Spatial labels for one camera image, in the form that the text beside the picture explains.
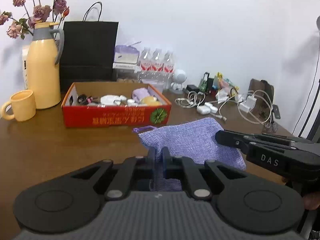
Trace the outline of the brown paper bag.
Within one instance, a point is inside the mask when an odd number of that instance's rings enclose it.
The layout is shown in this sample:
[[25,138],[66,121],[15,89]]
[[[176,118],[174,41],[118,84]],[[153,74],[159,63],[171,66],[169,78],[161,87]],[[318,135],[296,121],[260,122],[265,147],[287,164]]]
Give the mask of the brown paper bag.
[[261,119],[266,119],[270,113],[267,104],[273,105],[274,87],[266,80],[252,79],[248,90],[255,92],[254,97],[257,98],[253,113]]

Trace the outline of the yellow ceramic mug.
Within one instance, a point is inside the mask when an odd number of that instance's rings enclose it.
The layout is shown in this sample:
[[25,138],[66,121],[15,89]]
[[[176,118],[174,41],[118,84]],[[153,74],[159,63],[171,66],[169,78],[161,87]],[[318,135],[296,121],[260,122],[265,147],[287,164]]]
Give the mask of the yellow ceramic mug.
[[35,96],[26,89],[13,94],[1,108],[1,118],[5,120],[27,121],[36,114]]

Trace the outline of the clear plastic container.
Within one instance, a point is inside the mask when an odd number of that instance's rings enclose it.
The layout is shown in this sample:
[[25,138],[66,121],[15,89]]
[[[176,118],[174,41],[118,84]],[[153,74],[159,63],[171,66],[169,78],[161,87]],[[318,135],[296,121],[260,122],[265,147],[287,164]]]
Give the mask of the clear plastic container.
[[116,81],[124,83],[140,83],[140,72],[132,69],[116,69]]

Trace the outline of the colourful snack packet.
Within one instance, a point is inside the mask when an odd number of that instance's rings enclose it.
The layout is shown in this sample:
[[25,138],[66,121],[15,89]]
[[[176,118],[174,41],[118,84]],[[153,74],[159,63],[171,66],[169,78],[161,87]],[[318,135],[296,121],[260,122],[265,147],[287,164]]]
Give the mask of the colourful snack packet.
[[224,90],[230,97],[239,93],[239,87],[237,87],[228,78],[224,78],[223,74],[217,72],[218,90]]

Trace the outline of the white flat box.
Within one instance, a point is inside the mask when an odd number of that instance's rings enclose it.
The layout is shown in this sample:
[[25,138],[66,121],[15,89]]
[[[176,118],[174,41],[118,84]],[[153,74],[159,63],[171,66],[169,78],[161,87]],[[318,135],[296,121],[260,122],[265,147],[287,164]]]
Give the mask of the white flat box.
[[139,71],[140,67],[136,64],[130,64],[130,63],[113,63],[113,69],[125,69],[125,70],[134,70]]

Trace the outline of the yellow white plush toy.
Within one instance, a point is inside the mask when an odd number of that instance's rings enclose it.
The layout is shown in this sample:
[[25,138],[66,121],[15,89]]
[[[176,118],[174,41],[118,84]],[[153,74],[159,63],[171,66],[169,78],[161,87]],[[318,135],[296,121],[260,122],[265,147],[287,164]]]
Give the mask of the yellow white plush toy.
[[162,103],[155,96],[146,96],[140,101],[141,105],[160,106]]

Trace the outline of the purple knitted pouch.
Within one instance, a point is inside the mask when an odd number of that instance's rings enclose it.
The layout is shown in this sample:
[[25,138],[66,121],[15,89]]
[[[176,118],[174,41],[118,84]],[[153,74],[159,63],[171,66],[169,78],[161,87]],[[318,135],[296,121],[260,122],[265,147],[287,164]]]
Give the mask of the purple knitted pouch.
[[203,118],[180,125],[153,127],[149,131],[138,133],[140,142],[146,148],[155,148],[156,171],[150,183],[151,191],[181,191],[179,179],[165,179],[163,176],[162,154],[164,147],[171,156],[193,159],[196,164],[204,164],[214,159],[240,170],[246,169],[245,161],[236,148],[220,145],[215,134],[222,126],[214,118]]

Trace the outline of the black paper shopping bag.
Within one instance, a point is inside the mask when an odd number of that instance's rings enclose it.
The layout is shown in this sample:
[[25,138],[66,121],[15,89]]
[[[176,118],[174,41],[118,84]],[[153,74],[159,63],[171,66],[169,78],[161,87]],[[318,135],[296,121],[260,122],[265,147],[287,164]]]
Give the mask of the black paper shopping bag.
[[100,20],[103,4],[93,3],[81,21],[63,25],[64,48],[60,59],[60,89],[73,82],[111,81],[118,22]]

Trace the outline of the white round tin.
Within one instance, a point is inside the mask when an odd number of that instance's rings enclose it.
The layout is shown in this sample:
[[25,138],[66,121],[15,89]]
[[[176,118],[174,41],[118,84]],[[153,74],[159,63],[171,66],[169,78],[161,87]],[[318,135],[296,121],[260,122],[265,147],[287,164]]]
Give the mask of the white round tin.
[[134,105],[136,102],[133,99],[128,99],[127,100],[127,105]]

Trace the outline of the right water bottle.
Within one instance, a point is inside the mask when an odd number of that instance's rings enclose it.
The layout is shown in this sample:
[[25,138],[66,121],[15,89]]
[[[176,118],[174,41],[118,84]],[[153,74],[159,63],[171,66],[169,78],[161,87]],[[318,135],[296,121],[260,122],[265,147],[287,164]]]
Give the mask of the right water bottle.
[[163,59],[164,89],[168,89],[170,86],[171,76],[174,71],[174,64],[173,52],[167,51]]

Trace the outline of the yellow thermos jug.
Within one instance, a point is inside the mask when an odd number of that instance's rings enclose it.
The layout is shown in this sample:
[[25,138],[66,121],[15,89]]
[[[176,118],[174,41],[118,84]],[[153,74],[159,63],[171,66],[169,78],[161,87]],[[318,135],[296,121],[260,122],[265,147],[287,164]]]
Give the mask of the yellow thermos jug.
[[53,22],[35,24],[27,55],[27,84],[35,96],[37,109],[48,109],[61,101],[59,62],[65,36]]

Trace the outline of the white power strip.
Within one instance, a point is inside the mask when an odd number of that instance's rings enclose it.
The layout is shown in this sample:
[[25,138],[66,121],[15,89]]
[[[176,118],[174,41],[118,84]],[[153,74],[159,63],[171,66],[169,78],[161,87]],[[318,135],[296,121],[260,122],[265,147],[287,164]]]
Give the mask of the white power strip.
[[257,102],[257,98],[253,94],[248,94],[238,100],[238,109],[244,113],[249,113]]

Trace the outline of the dried pink flower bouquet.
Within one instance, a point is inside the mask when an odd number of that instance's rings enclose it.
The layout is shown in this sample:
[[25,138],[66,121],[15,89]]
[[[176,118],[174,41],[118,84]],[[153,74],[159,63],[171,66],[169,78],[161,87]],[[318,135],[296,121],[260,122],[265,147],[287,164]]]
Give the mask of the dried pink flower bouquet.
[[41,0],[12,0],[12,5],[24,10],[21,17],[15,16],[10,11],[1,11],[1,25],[10,23],[6,34],[12,39],[25,39],[26,35],[33,36],[37,23],[52,22],[60,27],[70,12],[66,0],[53,0],[51,5]]

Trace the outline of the white cloth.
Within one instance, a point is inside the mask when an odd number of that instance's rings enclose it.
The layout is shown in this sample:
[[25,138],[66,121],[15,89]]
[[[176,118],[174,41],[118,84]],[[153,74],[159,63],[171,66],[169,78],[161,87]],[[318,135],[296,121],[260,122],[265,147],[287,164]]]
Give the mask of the white cloth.
[[121,98],[117,95],[105,95],[100,98],[100,103],[107,106],[120,105]]

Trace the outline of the small white robot figure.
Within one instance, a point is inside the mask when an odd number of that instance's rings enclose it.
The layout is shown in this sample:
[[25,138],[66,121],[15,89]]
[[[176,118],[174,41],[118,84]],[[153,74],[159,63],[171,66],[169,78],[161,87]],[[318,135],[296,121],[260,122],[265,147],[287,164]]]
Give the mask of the small white robot figure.
[[183,94],[183,83],[187,79],[187,74],[181,69],[176,69],[172,75],[169,90],[175,94]]

